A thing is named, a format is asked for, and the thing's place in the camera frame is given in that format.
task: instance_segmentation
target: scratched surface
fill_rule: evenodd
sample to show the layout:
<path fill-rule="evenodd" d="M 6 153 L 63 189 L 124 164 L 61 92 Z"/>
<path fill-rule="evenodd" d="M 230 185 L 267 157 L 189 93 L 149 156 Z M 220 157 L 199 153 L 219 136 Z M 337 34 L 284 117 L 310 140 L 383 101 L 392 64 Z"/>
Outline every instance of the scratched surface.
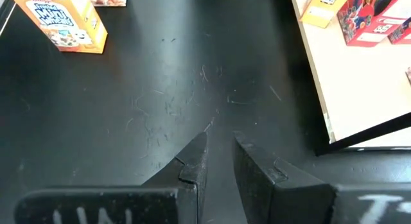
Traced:
<path fill-rule="evenodd" d="M 103 55 L 59 53 L 16 8 L 0 37 L 0 222 L 33 189 L 142 184 L 204 130 L 207 223 L 245 223 L 233 130 L 329 182 L 409 181 L 407 155 L 313 156 L 327 135 L 288 1 L 100 8 Z"/>

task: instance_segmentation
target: black tabletop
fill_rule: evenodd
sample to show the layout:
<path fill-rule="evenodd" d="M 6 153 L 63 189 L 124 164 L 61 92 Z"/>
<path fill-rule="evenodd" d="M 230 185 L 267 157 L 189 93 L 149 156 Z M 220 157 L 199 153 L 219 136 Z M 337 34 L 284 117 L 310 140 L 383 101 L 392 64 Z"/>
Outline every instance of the black tabletop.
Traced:
<path fill-rule="evenodd" d="M 408 155 L 314 156 L 328 138 L 290 3 L 99 8 L 102 55 L 58 52 L 16 7 L 0 36 L 1 223 L 34 189 L 142 184 L 204 130 L 208 223 L 245 223 L 233 130 L 327 182 L 409 181 Z"/>

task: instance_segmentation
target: red cereal box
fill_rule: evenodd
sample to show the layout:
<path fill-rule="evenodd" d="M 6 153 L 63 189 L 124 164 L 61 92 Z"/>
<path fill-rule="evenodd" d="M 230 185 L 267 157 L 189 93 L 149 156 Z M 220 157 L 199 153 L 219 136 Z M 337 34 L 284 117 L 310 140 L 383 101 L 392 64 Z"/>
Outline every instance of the red cereal box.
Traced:
<path fill-rule="evenodd" d="M 388 36 L 391 44 L 411 44 L 411 18 Z"/>
<path fill-rule="evenodd" d="M 348 0 L 337 13 L 348 46 L 373 47 L 409 17 L 411 0 Z"/>

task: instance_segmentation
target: yellow cereal box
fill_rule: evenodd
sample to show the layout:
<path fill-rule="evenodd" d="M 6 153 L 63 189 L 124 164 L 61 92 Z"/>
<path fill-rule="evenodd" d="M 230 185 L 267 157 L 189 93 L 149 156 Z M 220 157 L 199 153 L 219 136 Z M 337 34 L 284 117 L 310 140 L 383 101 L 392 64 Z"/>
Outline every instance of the yellow cereal box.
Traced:
<path fill-rule="evenodd" d="M 107 31 L 90 0 L 14 0 L 60 51 L 103 53 Z"/>
<path fill-rule="evenodd" d="M 326 28 L 347 0 L 311 0 L 305 8 L 301 22 Z"/>

